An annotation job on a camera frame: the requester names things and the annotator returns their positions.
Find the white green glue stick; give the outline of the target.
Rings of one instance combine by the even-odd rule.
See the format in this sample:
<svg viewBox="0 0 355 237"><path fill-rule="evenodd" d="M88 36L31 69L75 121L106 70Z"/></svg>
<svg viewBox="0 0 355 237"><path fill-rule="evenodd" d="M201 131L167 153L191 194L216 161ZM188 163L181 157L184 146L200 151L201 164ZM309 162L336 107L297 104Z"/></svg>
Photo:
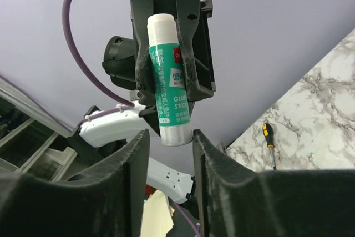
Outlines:
<svg viewBox="0 0 355 237"><path fill-rule="evenodd" d="M188 144L192 128L174 16L150 16L147 30L161 142L169 147Z"/></svg>

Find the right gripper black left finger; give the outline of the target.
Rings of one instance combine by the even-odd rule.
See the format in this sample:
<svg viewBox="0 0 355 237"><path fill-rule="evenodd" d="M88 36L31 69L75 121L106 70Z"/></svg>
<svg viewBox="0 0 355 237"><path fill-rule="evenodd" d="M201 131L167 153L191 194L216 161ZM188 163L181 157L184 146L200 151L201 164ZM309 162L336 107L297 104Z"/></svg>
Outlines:
<svg viewBox="0 0 355 237"><path fill-rule="evenodd" d="M1 175L2 236L139 236L150 135L67 181Z"/></svg>

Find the yellow black screwdriver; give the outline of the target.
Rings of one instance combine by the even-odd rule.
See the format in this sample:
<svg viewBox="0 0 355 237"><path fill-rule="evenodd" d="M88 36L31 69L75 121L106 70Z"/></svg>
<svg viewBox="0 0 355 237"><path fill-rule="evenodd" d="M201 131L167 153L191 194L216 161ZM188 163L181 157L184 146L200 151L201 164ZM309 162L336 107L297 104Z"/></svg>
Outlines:
<svg viewBox="0 0 355 237"><path fill-rule="evenodd" d="M274 142L274 135L273 129L269 123L264 123L262 127L263 136L265 137L267 147L270 150L271 160L272 160L272 167L273 170L276 170L276 158L275 158L275 142Z"/></svg>

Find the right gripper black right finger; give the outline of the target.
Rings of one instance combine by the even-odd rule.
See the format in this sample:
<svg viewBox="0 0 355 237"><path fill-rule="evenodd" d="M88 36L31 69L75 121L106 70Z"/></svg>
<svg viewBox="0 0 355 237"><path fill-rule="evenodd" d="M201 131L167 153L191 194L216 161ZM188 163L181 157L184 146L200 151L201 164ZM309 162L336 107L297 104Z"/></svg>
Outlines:
<svg viewBox="0 0 355 237"><path fill-rule="evenodd" d="M354 171L254 172L193 132L202 236L353 236Z"/></svg>

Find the stack of cream papers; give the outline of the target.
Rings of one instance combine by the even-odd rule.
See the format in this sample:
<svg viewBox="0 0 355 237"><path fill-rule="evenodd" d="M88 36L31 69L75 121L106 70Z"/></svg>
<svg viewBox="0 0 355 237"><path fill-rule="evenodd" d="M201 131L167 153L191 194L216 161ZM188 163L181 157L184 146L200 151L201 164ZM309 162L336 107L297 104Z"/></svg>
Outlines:
<svg viewBox="0 0 355 237"><path fill-rule="evenodd" d="M140 236L166 237L174 226L174 212L168 197L157 190L144 203Z"/></svg>

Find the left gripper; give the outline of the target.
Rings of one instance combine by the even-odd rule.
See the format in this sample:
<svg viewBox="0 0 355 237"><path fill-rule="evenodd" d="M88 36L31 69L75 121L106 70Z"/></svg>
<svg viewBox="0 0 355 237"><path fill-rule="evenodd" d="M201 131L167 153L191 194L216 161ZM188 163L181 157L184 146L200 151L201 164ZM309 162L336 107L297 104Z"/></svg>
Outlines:
<svg viewBox="0 0 355 237"><path fill-rule="evenodd" d="M216 83L208 26L213 12L212 0L130 0L130 5L139 103L155 104L147 22L150 16L159 13L174 16L188 100L196 102L213 97Z"/></svg>

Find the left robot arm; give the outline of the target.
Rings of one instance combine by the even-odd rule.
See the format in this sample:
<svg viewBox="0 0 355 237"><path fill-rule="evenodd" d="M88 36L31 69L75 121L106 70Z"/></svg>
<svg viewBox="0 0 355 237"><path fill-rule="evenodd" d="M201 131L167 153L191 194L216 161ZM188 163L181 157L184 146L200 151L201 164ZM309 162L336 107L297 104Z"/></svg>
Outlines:
<svg viewBox="0 0 355 237"><path fill-rule="evenodd" d="M131 0L133 37L113 37L106 46L102 65L116 86L137 92L138 98L132 106L86 115L69 138L80 155L96 163L101 159L100 148L133 137L143 129L154 131L167 147L192 141L192 129L185 126L184 119L191 116L195 102L213 97L216 90L207 23L212 11L211 0ZM182 61L176 72L184 79L187 108L179 113L178 126L161 130L159 115L163 109L156 105L153 93L147 22L150 16L165 13L175 21L178 45L171 55Z"/></svg>

